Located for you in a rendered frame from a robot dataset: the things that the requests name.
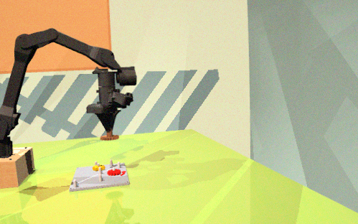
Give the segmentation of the orange gear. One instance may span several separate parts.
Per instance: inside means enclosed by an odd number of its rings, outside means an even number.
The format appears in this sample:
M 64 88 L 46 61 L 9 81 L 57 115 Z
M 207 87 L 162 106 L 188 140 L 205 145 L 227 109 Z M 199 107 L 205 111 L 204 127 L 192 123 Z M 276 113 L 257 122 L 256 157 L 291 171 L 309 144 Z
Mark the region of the orange gear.
M 110 131 L 107 132 L 107 136 L 102 136 L 100 138 L 101 141 L 114 141 L 116 139 L 119 139 L 119 135 L 113 135 L 113 128 L 110 128 Z

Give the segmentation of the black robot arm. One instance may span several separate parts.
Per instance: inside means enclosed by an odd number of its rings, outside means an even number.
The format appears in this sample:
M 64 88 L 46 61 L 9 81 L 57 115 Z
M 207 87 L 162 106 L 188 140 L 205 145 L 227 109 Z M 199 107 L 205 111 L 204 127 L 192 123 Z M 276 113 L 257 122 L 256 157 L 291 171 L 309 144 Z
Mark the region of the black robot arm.
M 93 74 L 98 74 L 98 86 L 116 86 L 116 81 L 122 85 L 136 85 L 137 77 L 134 66 L 121 67 L 115 60 L 112 51 L 103 47 L 90 46 L 67 34 L 49 28 L 33 34 L 21 34 L 15 39 L 14 66 L 6 88 L 4 102 L 0 107 L 0 159 L 9 158 L 13 152 L 11 137 L 8 136 L 16 125 L 21 113 L 17 113 L 17 102 L 24 82 L 25 72 L 36 51 L 49 43 L 56 43 L 81 55 L 84 55 L 101 67 L 108 69 L 96 69 Z M 130 106 L 133 102 L 132 93 L 120 93 L 120 89 L 109 94 L 108 102 L 117 102 L 122 106 Z

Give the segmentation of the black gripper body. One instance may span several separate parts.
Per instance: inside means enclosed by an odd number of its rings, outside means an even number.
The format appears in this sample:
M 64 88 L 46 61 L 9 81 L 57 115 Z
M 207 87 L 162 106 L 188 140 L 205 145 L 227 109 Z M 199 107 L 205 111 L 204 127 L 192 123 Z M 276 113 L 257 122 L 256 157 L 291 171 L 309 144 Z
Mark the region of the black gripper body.
M 109 94 L 112 93 L 112 88 L 115 86 L 103 86 L 98 87 L 96 93 L 99 93 L 99 102 L 90 104 L 87 106 L 87 113 L 110 113 L 111 111 L 117 111 L 118 108 L 126 108 L 126 106 L 122 106 L 119 103 L 113 101 L 108 102 Z

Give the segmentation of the yellow gear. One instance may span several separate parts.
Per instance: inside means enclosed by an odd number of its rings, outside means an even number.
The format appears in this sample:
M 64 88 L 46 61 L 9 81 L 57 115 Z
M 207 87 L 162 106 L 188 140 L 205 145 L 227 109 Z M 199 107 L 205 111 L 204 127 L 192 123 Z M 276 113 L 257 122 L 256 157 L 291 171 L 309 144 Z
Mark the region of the yellow gear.
M 101 169 L 105 169 L 105 166 L 104 165 L 100 165 L 99 167 L 101 167 Z M 93 167 L 93 171 L 99 171 L 99 167 L 96 165 Z

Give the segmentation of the red gear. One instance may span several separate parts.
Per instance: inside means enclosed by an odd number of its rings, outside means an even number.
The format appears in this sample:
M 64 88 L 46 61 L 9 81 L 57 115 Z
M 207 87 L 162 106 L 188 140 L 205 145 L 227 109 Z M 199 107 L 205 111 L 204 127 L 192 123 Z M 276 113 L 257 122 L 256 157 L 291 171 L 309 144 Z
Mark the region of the red gear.
M 115 175 L 120 174 L 121 171 L 120 171 L 119 169 L 116 169 L 115 171 L 113 171 L 113 170 L 111 169 L 111 170 L 109 170 L 107 173 L 108 173 L 108 175 L 110 175 L 110 176 L 115 176 Z

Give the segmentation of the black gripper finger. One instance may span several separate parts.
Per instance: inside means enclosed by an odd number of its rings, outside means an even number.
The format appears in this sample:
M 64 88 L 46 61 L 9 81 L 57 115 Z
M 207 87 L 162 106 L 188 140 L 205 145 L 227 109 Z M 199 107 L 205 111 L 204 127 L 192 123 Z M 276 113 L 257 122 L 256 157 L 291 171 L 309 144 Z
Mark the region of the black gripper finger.
M 114 112 L 110 113 L 95 113 L 96 116 L 99 118 L 100 122 L 102 123 L 106 132 L 110 131 L 110 117 Z
M 114 123 L 115 123 L 115 120 L 116 120 L 116 116 L 118 115 L 118 113 L 120 112 L 121 110 L 117 110 L 117 111 L 111 111 L 111 112 L 114 112 L 112 114 L 112 116 L 110 117 L 110 128 L 113 128 L 114 127 Z

